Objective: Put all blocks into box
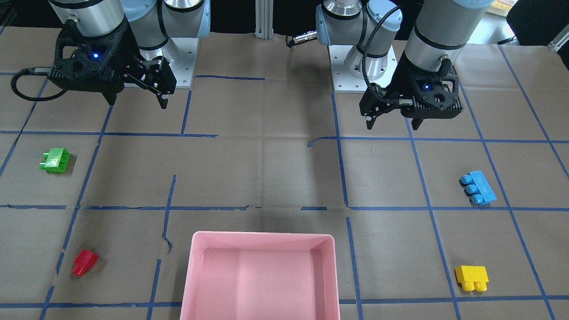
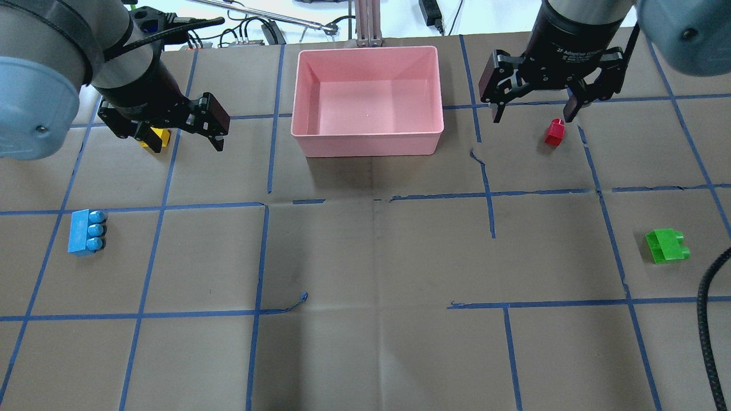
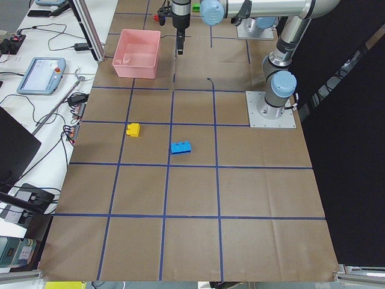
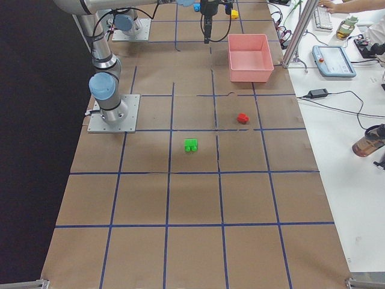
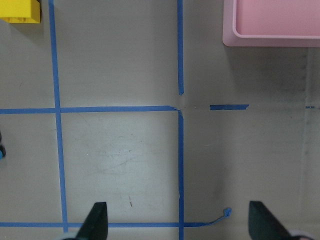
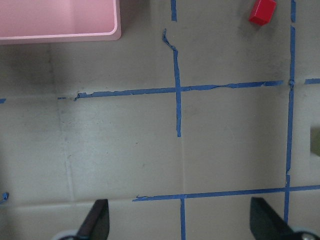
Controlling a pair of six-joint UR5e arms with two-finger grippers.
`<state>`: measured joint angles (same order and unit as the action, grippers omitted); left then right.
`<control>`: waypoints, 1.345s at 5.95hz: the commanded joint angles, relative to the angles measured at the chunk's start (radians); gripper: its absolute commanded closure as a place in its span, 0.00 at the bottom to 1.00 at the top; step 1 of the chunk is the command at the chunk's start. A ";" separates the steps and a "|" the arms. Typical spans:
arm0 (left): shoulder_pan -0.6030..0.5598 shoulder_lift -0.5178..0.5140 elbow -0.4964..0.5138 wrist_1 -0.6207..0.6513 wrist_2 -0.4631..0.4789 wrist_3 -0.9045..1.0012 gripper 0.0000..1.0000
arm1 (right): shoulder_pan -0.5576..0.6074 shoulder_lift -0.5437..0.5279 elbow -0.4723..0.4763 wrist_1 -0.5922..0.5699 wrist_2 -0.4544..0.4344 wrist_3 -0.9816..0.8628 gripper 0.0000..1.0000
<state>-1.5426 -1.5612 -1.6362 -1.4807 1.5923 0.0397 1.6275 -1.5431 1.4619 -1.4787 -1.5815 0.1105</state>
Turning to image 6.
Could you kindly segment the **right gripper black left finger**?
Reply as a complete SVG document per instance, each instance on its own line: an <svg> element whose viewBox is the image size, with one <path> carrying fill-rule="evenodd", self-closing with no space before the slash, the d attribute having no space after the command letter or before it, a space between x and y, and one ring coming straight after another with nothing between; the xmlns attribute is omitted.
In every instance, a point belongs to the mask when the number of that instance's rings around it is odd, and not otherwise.
<svg viewBox="0 0 320 240"><path fill-rule="evenodd" d="M98 199L76 233L77 239L107 239L110 232L108 199Z"/></svg>

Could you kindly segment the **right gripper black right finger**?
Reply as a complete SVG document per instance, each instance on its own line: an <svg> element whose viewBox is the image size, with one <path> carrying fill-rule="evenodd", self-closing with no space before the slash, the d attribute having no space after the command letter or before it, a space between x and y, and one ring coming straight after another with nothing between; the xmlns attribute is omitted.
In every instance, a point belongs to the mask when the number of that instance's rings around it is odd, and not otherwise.
<svg viewBox="0 0 320 240"><path fill-rule="evenodd" d="M250 231L256 240L318 240L310 231L294 231L262 197L250 200Z"/></svg>

